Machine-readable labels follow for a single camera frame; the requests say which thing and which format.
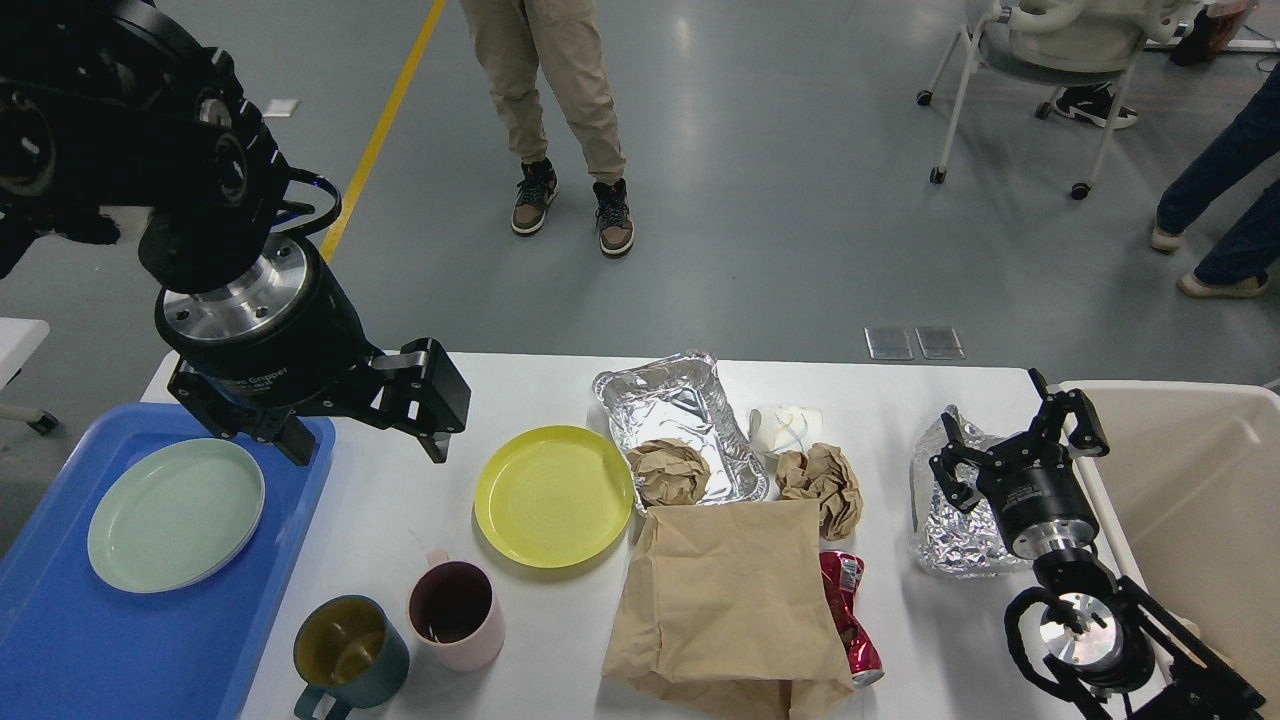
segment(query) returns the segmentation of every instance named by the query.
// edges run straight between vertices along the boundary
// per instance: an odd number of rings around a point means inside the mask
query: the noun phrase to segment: chair wheel
[[[45,413],[40,416],[38,420],[33,423],[27,423],[27,427],[42,436],[47,436],[49,433],[54,432],[54,428],[58,427],[58,418],[54,418],[49,413]]]

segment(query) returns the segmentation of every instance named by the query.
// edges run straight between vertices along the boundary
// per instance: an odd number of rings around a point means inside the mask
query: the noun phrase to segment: trash bin
[[[1199,625],[1268,698],[1262,716],[1280,717],[1280,397],[1206,383],[1062,387],[1089,396],[1111,443],[1076,468],[1119,570]]]

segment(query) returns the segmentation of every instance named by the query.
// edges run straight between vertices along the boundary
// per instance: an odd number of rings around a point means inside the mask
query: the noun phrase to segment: brown paper bag
[[[818,566],[818,501],[650,507],[603,675],[735,720],[820,720],[849,674]]]

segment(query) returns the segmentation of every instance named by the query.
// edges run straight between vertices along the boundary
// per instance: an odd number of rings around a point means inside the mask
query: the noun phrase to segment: chair leg
[[[1047,118],[1047,117],[1048,117],[1048,114],[1050,114],[1051,111],[1053,111],[1053,100],[1055,100],[1055,99],[1057,97],[1057,94],[1059,94],[1059,91],[1060,91],[1060,90],[1062,90],[1062,88],[1061,88],[1061,86],[1059,86],[1059,87],[1055,87],[1055,88],[1053,88],[1053,92],[1051,92],[1051,94],[1050,94],[1050,96],[1048,96],[1048,100],[1046,100],[1046,101],[1041,102],[1041,104],[1039,104],[1039,105],[1038,105],[1038,106],[1036,108],[1036,117],[1037,117],[1038,119],[1043,120],[1044,118]]]
[[[1093,159],[1093,170],[1089,172],[1089,179],[1087,182],[1075,183],[1071,188],[1071,197],[1075,197],[1076,200],[1083,200],[1084,196],[1089,193],[1089,190],[1093,190],[1093,186],[1097,184],[1098,176],[1102,174],[1102,159],[1107,156],[1107,149],[1111,147],[1111,136],[1115,135],[1116,131],[1116,118],[1120,117],[1120,106],[1124,104],[1125,96],[1129,94],[1129,81],[1133,79],[1133,68],[1137,64],[1137,61],[1129,63],[1129,67],[1125,68],[1124,74],[1120,76],[1120,79],[1116,82],[1116,96],[1111,101],[1111,111],[1107,113],[1107,124],[1102,128],[1102,140],[1098,142],[1098,155]],[[1076,196],[1076,188],[1082,184],[1084,186],[1084,192]]]
[[[965,29],[961,28],[960,32],[951,36],[951,45],[947,45],[947,54],[942,56],[942,63],[938,64],[938,69],[933,73],[933,79],[929,81],[929,87],[924,88],[915,96],[915,101],[918,104],[929,104],[929,100],[933,97],[933,91],[938,88],[938,81],[942,79],[942,73],[947,69],[947,63],[951,61],[951,55],[956,51],[956,44],[960,42],[960,35],[964,32]]]
[[[982,40],[982,31],[986,28],[986,20],[979,22],[972,35],[969,33],[969,28],[961,26],[960,33],[956,35],[956,40],[960,38],[960,35],[966,38],[964,72],[960,74],[960,90],[956,91],[956,101],[951,108],[951,119],[947,122],[947,138],[942,143],[942,155],[938,158],[938,164],[933,167],[933,172],[929,173],[929,182],[934,184],[941,183],[947,177],[947,159],[951,156],[951,142],[956,136],[956,126],[960,124],[960,108],[964,106],[964,95],[969,90],[969,78],[978,70],[978,41]]]
[[[22,420],[31,429],[42,436],[47,436],[58,427],[58,418],[36,407],[19,407],[17,405],[0,405],[0,420]]]

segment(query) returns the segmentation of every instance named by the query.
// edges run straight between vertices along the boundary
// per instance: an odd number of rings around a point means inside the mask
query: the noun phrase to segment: chair
[[[0,388],[18,374],[22,364],[49,334],[49,323],[0,318]],[[58,427],[58,418],[36,407],[0,404],[0,420],[22,420],[37,433],[46,436]]]
[[[929,182],[940,184],[946,179],[969,77],[979,65],[986,65],[1021,81],[1053,86],[1050,99],[1036,109],[1039,119],[1048,117],[1060,88],[1115,83],[1111,115],[1102,131],[1093,169],[1085,182],[1071,186],[1071,197],[1083,200],[1098,181],[1116,115],[1147,40],[1167,42],[1184,35],[1197,6],[1187,0],[1023,0],[1018,6],[980,0],[968,3],[968,22],[951,38],[929,87],[915,96],[918,105],[933,100],[933,91],[956,45],[964,41],[960,90],[951,108],[942,155],[929,173]]]

